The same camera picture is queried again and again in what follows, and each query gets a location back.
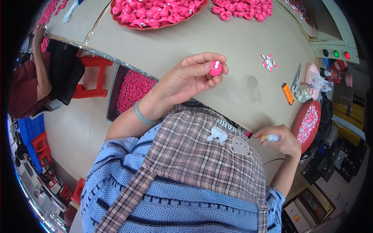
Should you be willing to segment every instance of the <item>blue crate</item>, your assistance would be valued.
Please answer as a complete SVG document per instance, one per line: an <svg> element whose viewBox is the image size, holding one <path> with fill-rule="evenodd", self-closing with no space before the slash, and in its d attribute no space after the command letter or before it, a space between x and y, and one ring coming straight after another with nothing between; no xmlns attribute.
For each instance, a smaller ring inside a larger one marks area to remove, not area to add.
<svg viewBox="0 0 373 233"><path fill-rule="evenodd" d="M21 133L21 138L27 147L31 161L37 172L41 174L43 170L41 168L41 164L39 162L35 149L31 144L31 141L45 131L44 115L41 114L33 120L31 120L29 117L18 119L18 125L19 131Z"/></svg>

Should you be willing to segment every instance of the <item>plaid apron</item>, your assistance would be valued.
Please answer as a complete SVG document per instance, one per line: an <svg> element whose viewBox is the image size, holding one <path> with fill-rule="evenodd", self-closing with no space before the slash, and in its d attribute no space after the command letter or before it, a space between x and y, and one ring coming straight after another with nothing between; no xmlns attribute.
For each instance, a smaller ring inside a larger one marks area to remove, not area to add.
<svg viewBox="0 0 373 233"><path fill-rule="evenodd" d="M248 138L217 112L181 105L164 118L142 167L109 208L95 233L116 233L156 176L250 201L258 233L267 232L266 181Z"/></svg>

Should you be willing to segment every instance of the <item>hand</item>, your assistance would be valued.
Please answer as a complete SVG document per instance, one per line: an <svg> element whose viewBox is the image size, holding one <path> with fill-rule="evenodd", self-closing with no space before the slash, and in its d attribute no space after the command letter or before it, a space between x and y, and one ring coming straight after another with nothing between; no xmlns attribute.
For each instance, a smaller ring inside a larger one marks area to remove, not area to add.
<svg viewBox="0 0 373 233"><path fill-rule="evenodd" d="M228 74L225 56L218 53L200 53L182 59L163 76L154 89L172 104L183 103L221 83L222 74L215 77L209 74L212 61L221 62L222 74Z"/></svg>
<svg viewBox="0 0 373 233"><path fill-rule="evenodd" d="M280 137L278 142L270 142L262 138L268 134L276 134ZM297 158L302 154L301 145L290 130L285 125L278 125L275 127L268 127L262 129L253 135L253 138L259 138L259 142L264 146L270 146L278 149L281 153L290 155L292 158Z"/></svg>
<svg viewBox="0 0 373 233"><path fill-rule="evenodd" d="M32 50L34 50L34 48L40 47L40 44L43 42L45 32L45 23L42 23L37 27L34 34L34 38L32 40Z"/></svg>

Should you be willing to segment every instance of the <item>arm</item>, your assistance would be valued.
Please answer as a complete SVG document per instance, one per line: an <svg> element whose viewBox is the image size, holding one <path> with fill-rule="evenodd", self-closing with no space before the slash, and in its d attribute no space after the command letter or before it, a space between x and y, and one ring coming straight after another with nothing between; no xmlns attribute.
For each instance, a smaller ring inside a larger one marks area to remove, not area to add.
<svg viewBox="0 0 373 233"><path fill-rule="evenodd" d="M262 138L262 136L268 134L277 134L280 136L280 140L278 142L269 142ZM276 188L286 197L293 184L295 171L301 158L302 150L298 140L285 125L265 128L253 135L253 138L260 138L259 142L263 145L268 145L286 154L270 184L270 186Z"/></svg>
<svg viewBox="0 0 373 233"><path fill-rule="evenodd" d="M228 74L226 57L217 53L201 53L184 58L169 70L139 103L140 112L149 120L158 120L176 104L192 96L214 88L223 75L211 77L211 62L220 61L223 74ZM122 113L110 126L105 141L143 135L152 126L143 123L135 114L134 107Z"/></svg>
<svg viewBox="0 0 373 233"><path fill-rule="evenodd" d="M36 67L36 77L37 77L37 100L41 100L44 97L46 97L50 91L52 90L52 85L49 80L49 75L45 66L44 58L43 58L43 53L41 52L41 47L40 44L43 41L44 38L44 33L45 33L45 23L42 23L32 40L32 53L34 57L34 63Z"/></svg>

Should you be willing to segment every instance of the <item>blue knit sweater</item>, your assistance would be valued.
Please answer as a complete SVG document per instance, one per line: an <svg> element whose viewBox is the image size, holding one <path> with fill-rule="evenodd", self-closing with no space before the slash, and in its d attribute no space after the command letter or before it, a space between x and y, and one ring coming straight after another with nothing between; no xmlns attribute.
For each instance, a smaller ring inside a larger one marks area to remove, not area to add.
<svg viewBox="0 0 373 233"><path fill-rule="evenodd" d="M106 141L90 169L81 197L84 233L93 232L141 167L161 125L140 139ZM267 187L268 232L281 232L284 196ZM165 177L156 177L119 232L257 232L255 204Z"/></svg>

